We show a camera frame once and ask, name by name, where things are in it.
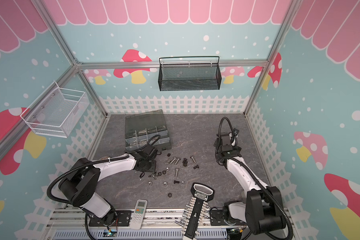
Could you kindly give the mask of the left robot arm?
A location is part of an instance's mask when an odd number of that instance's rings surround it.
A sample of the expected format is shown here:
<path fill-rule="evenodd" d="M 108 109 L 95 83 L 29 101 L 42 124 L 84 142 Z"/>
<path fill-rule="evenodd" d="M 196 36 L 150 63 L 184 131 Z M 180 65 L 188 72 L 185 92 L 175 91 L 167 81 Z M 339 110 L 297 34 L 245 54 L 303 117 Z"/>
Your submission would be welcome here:
<path fill-rule="evenodd" d="M 111 226 L 118 220 L 115 208 L 96 193 L 102 179 L 125 171 L 146 173 L 153 167 L 158 154 L 154 144 L 161 138 L 154 135 L 148 142 L 134 151 L 104 160 L 90 161 L 81 158 L 70 170 L 53 180 L 47 188 L 47 196 L 59 203 L 70 204 L 82 209 L 89 218 L 104 226 Z"/>

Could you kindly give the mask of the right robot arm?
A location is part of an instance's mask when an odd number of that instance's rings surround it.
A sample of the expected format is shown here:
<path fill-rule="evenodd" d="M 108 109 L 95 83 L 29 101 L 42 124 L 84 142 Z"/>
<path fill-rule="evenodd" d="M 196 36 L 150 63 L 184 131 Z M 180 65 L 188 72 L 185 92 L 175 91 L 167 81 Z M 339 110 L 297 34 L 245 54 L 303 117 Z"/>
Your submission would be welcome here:
<path fill-rule="evenodd" d="M 228 203 L 224 207 L 228 211 L 226 221 L 239 220 L 243 216 L 245 218 L 243 222 L 252 235 L 265 234 L 272 240 L 279 240 L 280 237 L 273 235 L 272 232 L 287 229 L 284 239 L 292 240 L 294 230 L 284 209 L 281 191 L 264 183 L 246 164 L 240 153 L 241 148 L 238 146 L 235 129 L 227 117 L 220 120 L 214 147 L 218 165 L 225 167 L 234 175 L 246 194 L 244 214 L 233 210 L 239 202 Z"/>

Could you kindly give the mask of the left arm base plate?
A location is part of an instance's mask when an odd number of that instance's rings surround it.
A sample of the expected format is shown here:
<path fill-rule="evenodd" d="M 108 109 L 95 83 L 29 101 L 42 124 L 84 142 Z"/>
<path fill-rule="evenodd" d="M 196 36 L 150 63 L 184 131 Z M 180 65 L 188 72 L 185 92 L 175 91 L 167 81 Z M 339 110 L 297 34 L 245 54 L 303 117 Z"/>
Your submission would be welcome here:
<path fill-rule="evenodd" d="M 112 222 L 111 225 L 106 225 L 103 223 L 103 220 L 98 218 L 96 215 L 89 217 L 89 226 L 90 227 L 128 227 L 132 219 L 132 211 L 130 210 L 116 210 L 117 217 Z"/>

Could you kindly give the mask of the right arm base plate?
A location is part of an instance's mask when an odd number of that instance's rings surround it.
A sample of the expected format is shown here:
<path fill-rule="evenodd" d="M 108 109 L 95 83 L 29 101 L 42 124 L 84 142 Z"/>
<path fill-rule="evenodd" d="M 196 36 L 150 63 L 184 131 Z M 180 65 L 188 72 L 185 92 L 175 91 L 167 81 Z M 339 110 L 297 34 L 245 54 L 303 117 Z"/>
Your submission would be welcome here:
<path fill-rule="evenodd" d="M 224 211 L 212 208 L 209 211 L 211 226 L 243 226 L 245 223 L 241 220 L 226 220 Z"/>

